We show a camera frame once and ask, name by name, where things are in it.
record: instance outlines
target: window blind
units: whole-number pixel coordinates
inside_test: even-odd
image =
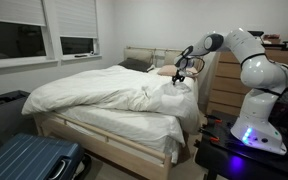
[[[56,0],[61,37],[97,38],[95,0]]]
[[[45,26],[41,0],[0,0],[0,22]]]

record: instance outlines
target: floor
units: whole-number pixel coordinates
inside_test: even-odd
[[[202,122],[205,122],[203,114],[201,113]],[[203,180],[204,174],[207,170],[193,162],[196,148],[193,146],[196,139],[201,139],[201,135],[189,136],[187,155],[189,158],[181,163],[178,163],[171,169],[170,180]],[[98,159],[92,158],[92,168],[88,172],[86,180],[136,180],[134,175],[122,170],[117,166],[102,162]],[[218,176],[218,180],[225,180],[225,178]]]

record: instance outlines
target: mattress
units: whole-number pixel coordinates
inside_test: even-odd
[[[156,74],[158,70],[154,69],[150,74]],[[184,83],[194,91],[197,100],[197,82],[186,78]],[[185,145],[179,120],[174,116],[153,112],[101,109],[91,105],[62,108],[56,112],[171,155],[172,163],[177,162],[180,145]],[[96,136],[77,125],[71,123],[68,125],[81,133]]]

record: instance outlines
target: wooden dresser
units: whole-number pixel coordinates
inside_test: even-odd
[[[266,50],[269,59],[288,64],[288,51]],[[240,80],[240,64],[231,52],[223,52],[217,60],[217,69],[211,85],[207,113],[212,110],[239,115],[240,109],[251,88]]]

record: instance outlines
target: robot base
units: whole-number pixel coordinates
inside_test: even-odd
[[[231,133],[246,146],[285,155],[287,150],[281,134],[267,119],[252,119],[241,112]]]

